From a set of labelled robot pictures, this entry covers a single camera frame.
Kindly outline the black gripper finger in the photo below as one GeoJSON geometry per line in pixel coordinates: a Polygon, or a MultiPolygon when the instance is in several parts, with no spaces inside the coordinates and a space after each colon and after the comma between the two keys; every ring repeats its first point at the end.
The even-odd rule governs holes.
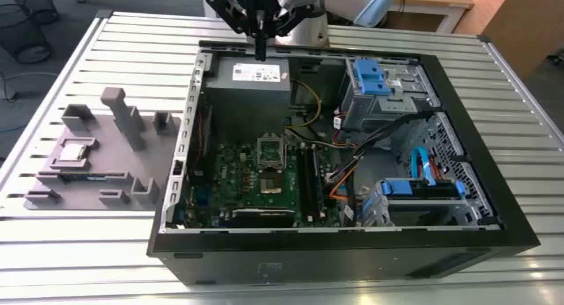
{"type": "Polygon", "coordinates": [[[276,36],[287,36],[300,22],[314,13],[314,4],[299,6],[279,16],[282,7],[271,6],[264,10],[260,20],[260,60],[267,59],[267,41],[276,36]]]}
{"type": "Polygon", "coordinates": [[[247,11],[236,0],[206,0],[208,6],[238,34],[246,34],[254,40],[255,59],[260,61],[260,29],[258,10],[247,11]]]}

